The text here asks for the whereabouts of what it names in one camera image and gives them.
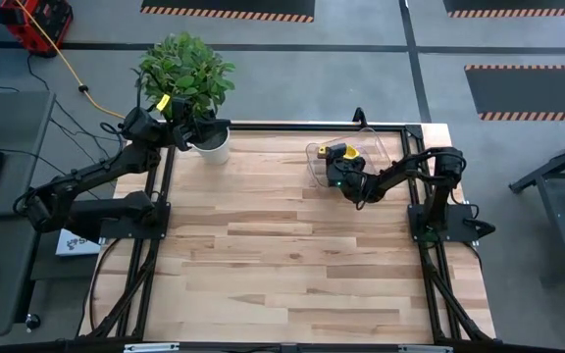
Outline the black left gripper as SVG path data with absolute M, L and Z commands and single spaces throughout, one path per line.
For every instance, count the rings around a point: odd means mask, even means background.
M 170 103 L 171 112 L 168 122 L 174 145 L 181 152 L 191 149 L 190 142 L 195 147 L 220 147 L 227 141 L 226 129 L 231 121 L 225 119 L 203 120 L 194 118 L 193 105 L 187 98 L 174 97 Z M 194 138 L 197 131 L 207 132 Z

